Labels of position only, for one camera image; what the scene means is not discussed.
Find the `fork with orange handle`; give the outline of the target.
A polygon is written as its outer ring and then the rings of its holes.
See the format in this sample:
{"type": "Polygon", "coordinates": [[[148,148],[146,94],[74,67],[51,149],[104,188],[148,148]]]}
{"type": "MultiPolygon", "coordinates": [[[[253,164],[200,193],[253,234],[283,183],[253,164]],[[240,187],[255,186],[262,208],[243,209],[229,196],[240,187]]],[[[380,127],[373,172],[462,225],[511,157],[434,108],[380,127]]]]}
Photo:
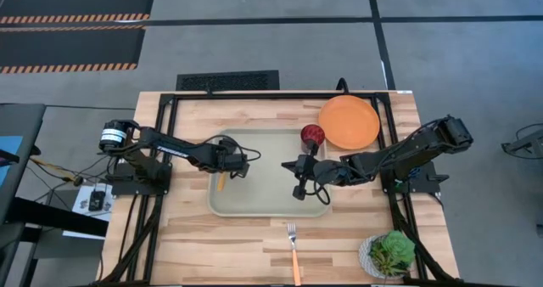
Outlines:
{"type": "Polygon", "coordinates": [[[291,243],[294,285],[301,286],[301,274],[299,270],[298,255],[296,250],[296,226],[293,222],[287,223],[288,238],[291,243]]]}

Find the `green succulent in white pot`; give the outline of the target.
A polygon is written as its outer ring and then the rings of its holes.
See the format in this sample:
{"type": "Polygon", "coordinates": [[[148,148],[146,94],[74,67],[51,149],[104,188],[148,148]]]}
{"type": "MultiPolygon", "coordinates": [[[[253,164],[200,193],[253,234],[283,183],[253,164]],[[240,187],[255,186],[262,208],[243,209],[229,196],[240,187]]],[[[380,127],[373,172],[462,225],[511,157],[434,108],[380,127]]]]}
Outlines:
{"type": "Polygon", "coordinates": [[[415,244],[402,232],[393,230],[365,239],[358,250],[364,271],[378,279],[401,279],[415,261],[415,244]]]}

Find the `red faceted cup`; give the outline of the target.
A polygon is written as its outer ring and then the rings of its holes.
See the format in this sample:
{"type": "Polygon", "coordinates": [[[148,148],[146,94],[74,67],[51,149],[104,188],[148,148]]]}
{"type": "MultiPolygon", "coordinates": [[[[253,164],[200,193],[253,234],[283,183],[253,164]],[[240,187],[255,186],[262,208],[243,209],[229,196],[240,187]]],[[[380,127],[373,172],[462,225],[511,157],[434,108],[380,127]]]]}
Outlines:
{"type": "Polygon", "coordinates": [[[321,145],[326,138],[326,134],[318,125],[310,124],[302,128],[300,138],[304,143],[313,141],[315,144],[321,145]]]}

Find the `black hazard-striped floor mat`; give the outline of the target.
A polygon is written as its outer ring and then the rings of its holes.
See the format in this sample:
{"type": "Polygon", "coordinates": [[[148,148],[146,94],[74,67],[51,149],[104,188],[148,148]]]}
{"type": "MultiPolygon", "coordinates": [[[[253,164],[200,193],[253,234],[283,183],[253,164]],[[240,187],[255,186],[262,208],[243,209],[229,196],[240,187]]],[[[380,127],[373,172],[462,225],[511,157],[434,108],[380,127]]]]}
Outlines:
{"type": "Polygon", "coordinates": [[[2,0],[0,24],[146,20],[154,0],[2,0]]]}
{"type": "Polygon", "coordinates": [[[134,70],[145,29],[0,30],[0,74],[134,70]]]}

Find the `small black device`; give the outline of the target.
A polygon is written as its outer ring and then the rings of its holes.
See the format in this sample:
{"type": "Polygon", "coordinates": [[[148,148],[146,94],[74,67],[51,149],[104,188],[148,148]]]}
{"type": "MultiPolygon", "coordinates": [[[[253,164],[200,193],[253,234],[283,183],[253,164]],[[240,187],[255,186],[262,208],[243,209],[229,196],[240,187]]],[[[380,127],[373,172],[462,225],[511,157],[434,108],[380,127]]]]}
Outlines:
{"type": "Polygon", "coordinates": [[[106,193],[104,191],[93,190],[90,193],[88,210],[101,211],[104,207],[105,197],[106,197],[106,193]]]}

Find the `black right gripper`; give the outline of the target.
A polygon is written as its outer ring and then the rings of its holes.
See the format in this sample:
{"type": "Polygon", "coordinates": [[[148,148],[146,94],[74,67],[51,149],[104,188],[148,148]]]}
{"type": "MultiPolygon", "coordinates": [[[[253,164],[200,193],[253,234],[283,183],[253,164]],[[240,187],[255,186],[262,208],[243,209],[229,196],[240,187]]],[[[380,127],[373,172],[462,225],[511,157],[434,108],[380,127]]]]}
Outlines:
{"type": "Polygon", "coordinates": [[[316,186],[316,176],[314,173],[314,166],[318,162],[315,156],[318,154],[320,145],[317,145],[314,142],[306,142],[304,143],[304,146],[306,153],[299,155],[297,160],[281,163],[281,166],[292,172],[295,178],[299,181],[299,183],[294,187],[293,197],[295,197],[297,200],[304,200],[306,195],[315,195],[320,201],[323,201],[320,193],[323,191],[324,194],[326,194],[327,190],[318,188],[316,186]],[[312,193],[309,193],[305,189],[308,181],[314,182],[314,190],[312,193]]]}

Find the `black aluminium table frame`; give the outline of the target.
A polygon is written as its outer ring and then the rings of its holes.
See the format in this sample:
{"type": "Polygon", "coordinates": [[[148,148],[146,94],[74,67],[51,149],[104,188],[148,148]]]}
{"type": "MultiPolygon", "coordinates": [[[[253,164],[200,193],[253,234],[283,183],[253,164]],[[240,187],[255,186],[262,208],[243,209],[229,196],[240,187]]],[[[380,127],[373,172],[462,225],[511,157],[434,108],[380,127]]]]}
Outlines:
{"type": "MultiPolygon", "coordinates": [[[[143,126],[198,142],[226,129],[300,129],[317,120],[326,91],[141,93],[143,126]]],[[[165,197],[115,201],[99,287],[291,285],[292,255],[281,217],[225,218],[207,206],[210,177],[174,159],[165,197]]],[[[365,238],[389,231],[390,199],[380,182],[335,188],[327,212],[296,220],[301,278],[312,284],[371,284],[358,262],[365,238]]]]}

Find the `orange plate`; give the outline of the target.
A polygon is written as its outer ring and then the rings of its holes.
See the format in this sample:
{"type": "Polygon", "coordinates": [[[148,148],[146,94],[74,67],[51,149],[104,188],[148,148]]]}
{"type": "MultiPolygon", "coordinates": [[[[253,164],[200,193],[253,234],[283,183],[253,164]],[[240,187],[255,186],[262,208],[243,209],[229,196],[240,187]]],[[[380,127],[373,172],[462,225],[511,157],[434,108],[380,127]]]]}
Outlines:
{"type": "Polygon", "coordinates": [[[365,100],[351,95],[331,98],[322,107],[318,125],[326,139],[341,149],[364,149],[380,131],[376,110],[365,100]]]}

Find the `white paper sheet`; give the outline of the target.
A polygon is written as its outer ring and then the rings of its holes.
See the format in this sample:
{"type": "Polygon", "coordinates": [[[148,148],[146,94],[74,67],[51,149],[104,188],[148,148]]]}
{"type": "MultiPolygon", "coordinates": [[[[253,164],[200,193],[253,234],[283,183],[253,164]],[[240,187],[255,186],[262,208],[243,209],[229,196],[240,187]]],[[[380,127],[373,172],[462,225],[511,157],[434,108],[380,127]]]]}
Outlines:
{"type": "Polygon", "coordinates": [[[112,187],[105,183],[81,186],[73,204],[72,211],[90,217],[100,217],[102,219],[108,218],[114,204],[111,189],[112,187]],[[103,206],[97,211],[91,211],[89,209],[91,204],[91,193],[93,191],[105,192],[103,206]]]}

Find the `black metal stand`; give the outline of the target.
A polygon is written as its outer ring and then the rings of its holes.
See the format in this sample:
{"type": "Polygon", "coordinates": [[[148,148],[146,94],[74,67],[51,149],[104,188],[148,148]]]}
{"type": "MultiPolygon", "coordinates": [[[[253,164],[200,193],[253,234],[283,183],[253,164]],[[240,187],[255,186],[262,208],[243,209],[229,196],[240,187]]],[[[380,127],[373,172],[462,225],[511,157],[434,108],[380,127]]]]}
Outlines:
{"type": "Polygon", "coordinates": [[[37,243],[43,227],[104,236],[108,222],[19,197],[0,203],[0,287],[5,285],[19,243],[37,243]]]}

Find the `beige plastic tray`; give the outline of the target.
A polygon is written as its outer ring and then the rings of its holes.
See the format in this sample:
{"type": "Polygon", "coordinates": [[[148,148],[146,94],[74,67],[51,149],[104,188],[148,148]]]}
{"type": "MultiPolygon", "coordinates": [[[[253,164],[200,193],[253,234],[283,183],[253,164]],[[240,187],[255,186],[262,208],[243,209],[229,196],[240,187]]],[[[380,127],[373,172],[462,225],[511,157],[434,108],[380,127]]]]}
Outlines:
{"type": "Polygon", "coordinates": [[[221,132],[241,146],[261,152],[249,163],[246,177],[210,176],[208,207],[220,217],[320,217],[328,207],[314,196],[297,200],[292,193],[299,181],[283,162],[295,161],[302,153],[299,129],[227,129],[221,132]]]}

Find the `dark grey desk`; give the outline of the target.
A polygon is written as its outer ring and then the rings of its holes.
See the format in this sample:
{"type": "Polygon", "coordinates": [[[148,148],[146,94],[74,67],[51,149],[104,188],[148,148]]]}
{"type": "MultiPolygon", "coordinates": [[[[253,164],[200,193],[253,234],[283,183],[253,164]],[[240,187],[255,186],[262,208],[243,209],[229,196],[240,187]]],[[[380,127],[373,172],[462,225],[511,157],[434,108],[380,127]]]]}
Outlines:
{"type": "Polygon", "coordinates": [[[44,104],[0,104],[0,136],[23,138],[17,155],[0,150],[0,155],[5,159],[3,165],[11,165],[0,188],[0,225],[8,218],[12,200],[40,131],[44,112],[44,104]]]}

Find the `black floor vent grille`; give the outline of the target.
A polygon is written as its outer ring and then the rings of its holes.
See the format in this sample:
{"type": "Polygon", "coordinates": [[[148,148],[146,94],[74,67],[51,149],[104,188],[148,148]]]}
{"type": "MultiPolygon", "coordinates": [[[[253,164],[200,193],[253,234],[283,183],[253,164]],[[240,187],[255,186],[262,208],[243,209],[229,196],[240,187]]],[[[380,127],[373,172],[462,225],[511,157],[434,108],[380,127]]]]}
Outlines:
{"type": "Polygon", "coordinates": [[[177,91],[279,90],[278,70],[179,74],[177,91]]]}

